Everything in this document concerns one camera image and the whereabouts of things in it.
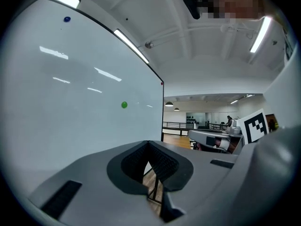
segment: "railing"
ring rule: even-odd
[[[193,129],[192,123],[163,122],[164,128]]]
[[[227,125],[224,124],[213,124],[213,123],[208,123],[209,129],[213,130],[226,130]]]

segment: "green magnet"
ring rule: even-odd
[[[127,108],[127,102],[125,102],[125,101],[122,102],[122,103],[121,103],[121,107],[122,107],[123,109]]]

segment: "wooden floor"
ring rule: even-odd
[[[173,144],[173,145],[177,145],[177,146],[180,146],[180,147],[190,149],[189,137],[164,134],[164,140],[163,141],[166,142],[166,143],[169,143],[169,144]],[[153,170],[151,170],[143,178],[143,185],[145,185],[149,188],[149,193],[152,191],[152,189],[155,186],[155,180],[156,180],[156,174]],[[163,185],[159,181],[156,200],[161,202],[162,201],[162,194],[163,194]],[[152,200],[149,200],[149,199],[148,199],[148,202],[149,202],[150,207],[159,216],[160,215],[160,210],[161,210],[161,204],[159,204],[157,202],[154,202]]]

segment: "blue magnet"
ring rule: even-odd
[[[69,22],[70,20],[71,20],[70,17],[65,17],[65,18],[64,18],[64,22]]]

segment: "white ceiling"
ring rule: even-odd
[[[246,94],[208,94],[208,95],[193,95],[193,96],[176,96],[165,97],[164,100],[175,101],[218,101],[218,102],[233,102],[240,99]]]
[[[203,14],[201,19],[195,20],[182,0],[91,1],[113,16],[130,32],[127,35],[131,35],[130,37],[136,40],[136,46],[147,56],[150,66],[159,75],[165,65],[180,61],[183,66],[188,68],[193,59],[200,56],[221,59],[225,62],[224,65],[221,64],[224,69],[228,66],[229,61],[241,61],[241,67],[246,69],[246,74],[251,71],[251,68],[253,70],[252,78],[255,79],[266,76],[271,80],[284,67],[283,33],[281,27],[275,22],[272,22],[258,52],[252,54],[249,50],[256,34],[252,36],[250,31],[243,32],[241,30],[222,33],[221,25],[228,24],[237,28],[247,26],[258,32],[262,20],[244,21],[242,24],[235,19],[208,18],[208,14]],[[154,47],[146,48],[144,44],[147,41],[152,41]]]

